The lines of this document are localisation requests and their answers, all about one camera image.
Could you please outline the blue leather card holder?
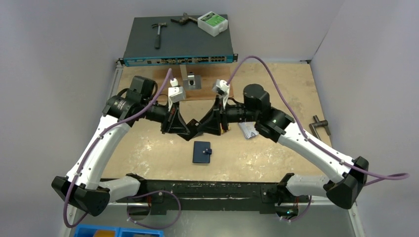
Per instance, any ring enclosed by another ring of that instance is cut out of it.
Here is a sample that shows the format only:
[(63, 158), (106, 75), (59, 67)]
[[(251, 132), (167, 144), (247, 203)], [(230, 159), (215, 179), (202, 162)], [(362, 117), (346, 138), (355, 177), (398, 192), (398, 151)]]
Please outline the blue leather card holder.
[(210, 163), (212, 155), (211, 143), (206, 141), (195, 141), (193, 146), (192, 163)]

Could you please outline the black credit card stack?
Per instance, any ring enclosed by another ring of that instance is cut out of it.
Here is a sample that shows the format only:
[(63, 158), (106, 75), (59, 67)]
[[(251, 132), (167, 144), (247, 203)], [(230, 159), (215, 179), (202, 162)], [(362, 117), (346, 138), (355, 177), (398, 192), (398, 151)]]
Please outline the black credit card stack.
[(187, 123), (187, 128), (189, 129), (189, 131), (192, 133), (193, 131), (197, 131), (197, 128), (201, 125), (201, 123), (195, 119), (191, 119), (188, 123)]

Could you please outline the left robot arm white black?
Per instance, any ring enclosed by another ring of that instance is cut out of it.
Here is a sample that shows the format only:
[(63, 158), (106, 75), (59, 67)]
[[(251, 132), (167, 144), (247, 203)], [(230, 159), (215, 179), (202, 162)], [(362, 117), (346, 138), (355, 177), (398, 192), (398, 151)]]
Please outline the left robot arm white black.
[(134, 175), (101, 182), (103, 171), (115, 148), (139, 119), (159, 122), (162, 133), (189, 135), (190, 129), (180, 115), (179, 101), (186, 93), (177, 79), (169, 77), (168, 102), (157, 102), (158, 87), (152, 79), (134, 76), (125, 88), (106, 102), (99, 126), (82, 156), (64, 177), (56, 176), (51, 186), (69, 205), (91, 216), (98, 216), (108, 203), (130, 197), (141, 202), (147, 188)]

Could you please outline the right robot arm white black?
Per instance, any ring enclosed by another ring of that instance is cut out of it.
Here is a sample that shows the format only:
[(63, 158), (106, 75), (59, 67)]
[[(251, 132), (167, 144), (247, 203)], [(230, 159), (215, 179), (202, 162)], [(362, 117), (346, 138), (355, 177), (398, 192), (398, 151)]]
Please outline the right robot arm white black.
[(220, 135), (230, 123), (254, 122), (259, 135), (297, 152), (324, 174), (318, 177), (289, 174), (277, 188), (280, 199), (318, 196), (328, 198), (340, 208), (350, 209), (366, 184), (369, 162), (363, 157), (344, 155), (319, 139), (309, 137), (295, 119), (272, 107), (270, 95), (261, 85), (247, 85), (243, 97), (242, 103), (229, 105), (218, 95), (212, 109), (192, 125), (198, 133)]

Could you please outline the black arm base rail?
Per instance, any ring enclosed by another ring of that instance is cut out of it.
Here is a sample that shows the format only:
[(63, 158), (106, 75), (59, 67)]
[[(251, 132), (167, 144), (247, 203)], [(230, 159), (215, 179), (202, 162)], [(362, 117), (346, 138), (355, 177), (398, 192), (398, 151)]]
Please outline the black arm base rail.
[(140, 203), (151, 208), (151, 215), (182, 211), (257, 211), (260, 214), (286, 215), (285, 207), (297, 214), (297, 204), (306, 204), (308, 196), (296, 197), (285, 183), (224, 182), (140, 179), (137, 194), (117, 200), (131, 206)]

